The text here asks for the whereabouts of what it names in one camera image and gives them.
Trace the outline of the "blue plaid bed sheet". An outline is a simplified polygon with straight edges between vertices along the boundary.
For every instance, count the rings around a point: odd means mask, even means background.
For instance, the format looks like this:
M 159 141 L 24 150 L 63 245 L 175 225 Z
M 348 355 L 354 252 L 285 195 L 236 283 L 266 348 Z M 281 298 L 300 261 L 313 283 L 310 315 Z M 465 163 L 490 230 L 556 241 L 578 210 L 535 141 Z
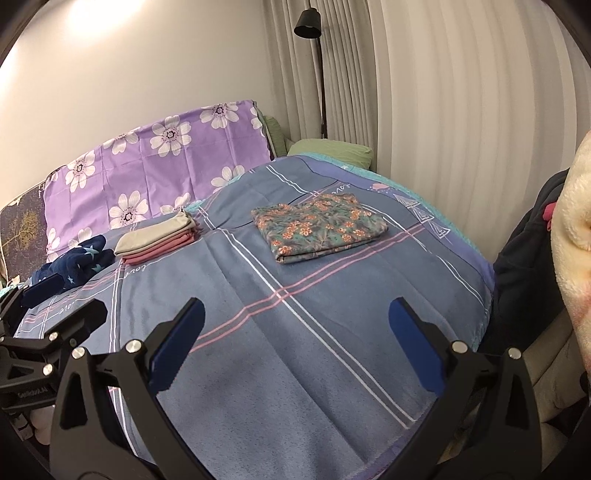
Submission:
M 252 210 L 352 194 L 388 229 L 369 244 L 283 265 Z M 219 479 L 374 479 L 404 448 L 434 397 L 391 331 L 406 299 L 451 340 L 476 347 L 489 321 L 493 269 L 418 195 L 320 157 L 256 167 L 193 207 L 196 242 L 136 267 L 115 264 L 30 310 L 38 338 L 91 299 L 105 324 L 94 353 L 144 339 L 190 298 L 205 324 L 159 402 Z

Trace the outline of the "green pillow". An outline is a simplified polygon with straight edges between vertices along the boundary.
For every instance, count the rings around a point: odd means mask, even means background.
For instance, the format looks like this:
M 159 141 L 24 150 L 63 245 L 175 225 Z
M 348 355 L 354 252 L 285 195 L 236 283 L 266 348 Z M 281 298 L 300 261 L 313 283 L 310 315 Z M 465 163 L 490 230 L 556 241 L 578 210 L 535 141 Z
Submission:
M 263 115 L 263 125 L 270 135 L 270 143 L 277 157 L 300 154 L 325 155 L 365 170 L 370 170 L 374 162 L 374 152 L 368 146 L 317 138 L 293 142 L 283 135 L 276 118 Z

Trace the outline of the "pink folded garment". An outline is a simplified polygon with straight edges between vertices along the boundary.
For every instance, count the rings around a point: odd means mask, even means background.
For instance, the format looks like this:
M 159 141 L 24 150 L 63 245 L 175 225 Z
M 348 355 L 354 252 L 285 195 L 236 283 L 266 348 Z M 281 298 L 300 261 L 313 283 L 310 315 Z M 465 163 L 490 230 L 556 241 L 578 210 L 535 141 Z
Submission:
M 199 237 L 199 229 L 193 227 L 183 232 L 174 234 L 169 239 L 161 240 L 153 246 L 140 252 L 125 254 L 122 261 L 126 265 L 138 265 L 149 260 L 156 259 L 164 254 L 171 253 L 184 246 L 190 245 Z

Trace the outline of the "dark gold-tree pillow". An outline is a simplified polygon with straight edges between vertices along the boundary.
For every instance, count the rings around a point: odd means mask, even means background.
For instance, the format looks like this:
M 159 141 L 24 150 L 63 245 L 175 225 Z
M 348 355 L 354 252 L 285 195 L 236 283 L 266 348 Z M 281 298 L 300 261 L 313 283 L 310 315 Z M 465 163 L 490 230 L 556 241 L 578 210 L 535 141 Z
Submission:
M 43 186 L 37 184 L 1 210 L 1 265 L 7 281 L 27 280 L 45 264 L 46 233 Z

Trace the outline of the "purple floral pillow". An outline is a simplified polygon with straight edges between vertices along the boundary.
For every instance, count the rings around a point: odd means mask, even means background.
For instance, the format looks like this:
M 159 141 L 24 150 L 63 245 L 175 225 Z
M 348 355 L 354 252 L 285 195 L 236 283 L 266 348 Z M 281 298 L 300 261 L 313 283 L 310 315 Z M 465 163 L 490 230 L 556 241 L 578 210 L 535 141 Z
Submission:
M 94 235 L 204 200 L 270 158 L 252 100 L 205 106 L 125 131 L 48 176 L 47 259 Z

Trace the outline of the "cream fluffy blanket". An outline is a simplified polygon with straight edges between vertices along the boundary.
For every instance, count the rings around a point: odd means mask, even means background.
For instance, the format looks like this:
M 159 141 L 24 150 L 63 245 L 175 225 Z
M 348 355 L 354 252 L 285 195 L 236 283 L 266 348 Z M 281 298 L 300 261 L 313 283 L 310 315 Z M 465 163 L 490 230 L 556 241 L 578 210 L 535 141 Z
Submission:
M 580 143 L 551 230 L 556 280 L 575 329 L 590 319 L 590 133 Z

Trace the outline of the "black floor lamp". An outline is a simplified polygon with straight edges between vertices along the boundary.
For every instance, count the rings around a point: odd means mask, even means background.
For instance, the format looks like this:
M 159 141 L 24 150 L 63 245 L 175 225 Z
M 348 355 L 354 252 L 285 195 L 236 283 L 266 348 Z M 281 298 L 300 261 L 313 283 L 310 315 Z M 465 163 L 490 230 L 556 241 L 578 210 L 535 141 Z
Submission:
M 321 109 L 321 136 L 328 138 L 327 98 L 325 97 L 325 70 L 322 56 L 322 16 L 310 1 L 305 2 L 305 8 L 298 16 L 294 26 L 294 35 L 308 40 L 314 45 L 315 70 L 317 71 L 318 102 Z

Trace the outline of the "beige folded garment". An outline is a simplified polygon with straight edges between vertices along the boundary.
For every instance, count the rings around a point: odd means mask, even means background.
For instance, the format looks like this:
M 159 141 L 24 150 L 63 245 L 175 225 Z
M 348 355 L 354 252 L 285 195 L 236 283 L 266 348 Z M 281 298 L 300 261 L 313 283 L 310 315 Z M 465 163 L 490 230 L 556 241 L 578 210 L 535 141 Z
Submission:
M 147 227 L 125 233 L 117 242 L 114 253 L 117 256 L 133 254 L 154 246 L 160 241 L 167 240 L 176 234 L 194 230 L 197 222 L 184 210 L 175 216 Z

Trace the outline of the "black bag with pink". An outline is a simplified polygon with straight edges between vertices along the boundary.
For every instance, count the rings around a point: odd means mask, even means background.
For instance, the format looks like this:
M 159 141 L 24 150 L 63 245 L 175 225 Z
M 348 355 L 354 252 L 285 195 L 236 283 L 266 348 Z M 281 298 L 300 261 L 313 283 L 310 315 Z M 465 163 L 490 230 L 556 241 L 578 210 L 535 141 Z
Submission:
M 564 309 L 552 260 L 551 224 L 567 174 L 563 170 L 546 181 L 493 264 L 495 288 L 481 352 L 526 350 Z

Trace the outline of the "floral green orange garment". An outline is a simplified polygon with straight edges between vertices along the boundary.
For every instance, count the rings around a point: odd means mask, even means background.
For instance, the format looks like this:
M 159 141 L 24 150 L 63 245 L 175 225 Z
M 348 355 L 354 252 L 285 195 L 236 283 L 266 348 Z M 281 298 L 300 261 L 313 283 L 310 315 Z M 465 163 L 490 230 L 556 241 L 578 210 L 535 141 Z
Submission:
M 387 222 L 352 194 L 322 194 L 297 205 L 259 207 L 252 210 L 252 221 L 280 264 L 349 250 L 388 231 Z

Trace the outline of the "white pleated curtain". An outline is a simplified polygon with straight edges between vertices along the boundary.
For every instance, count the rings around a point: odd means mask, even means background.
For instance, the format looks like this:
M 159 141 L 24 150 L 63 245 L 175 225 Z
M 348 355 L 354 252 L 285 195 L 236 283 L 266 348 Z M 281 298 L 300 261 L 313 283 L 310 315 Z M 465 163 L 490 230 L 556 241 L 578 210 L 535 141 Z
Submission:
M 304 1 L 266 1 L 280 122 L 321 135 Z M 318 1 L 328 137 L 438 208 L 494 259 L 590 128 L 586 1 Z

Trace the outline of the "navy star plush garment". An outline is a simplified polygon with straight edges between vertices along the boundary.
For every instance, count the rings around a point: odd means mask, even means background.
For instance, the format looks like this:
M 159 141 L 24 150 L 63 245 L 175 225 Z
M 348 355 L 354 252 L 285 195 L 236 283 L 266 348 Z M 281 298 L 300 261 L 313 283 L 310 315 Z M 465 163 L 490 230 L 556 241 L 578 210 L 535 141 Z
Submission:
M 48 279 L 54 278 L 50 285 L 60 286 L 60 292 L 65 292 L 83 286 L 114 260 L 114 251 L 106 248 L 106 238 L 96 235 L 36 270 L 31 284 L 46 284 Z

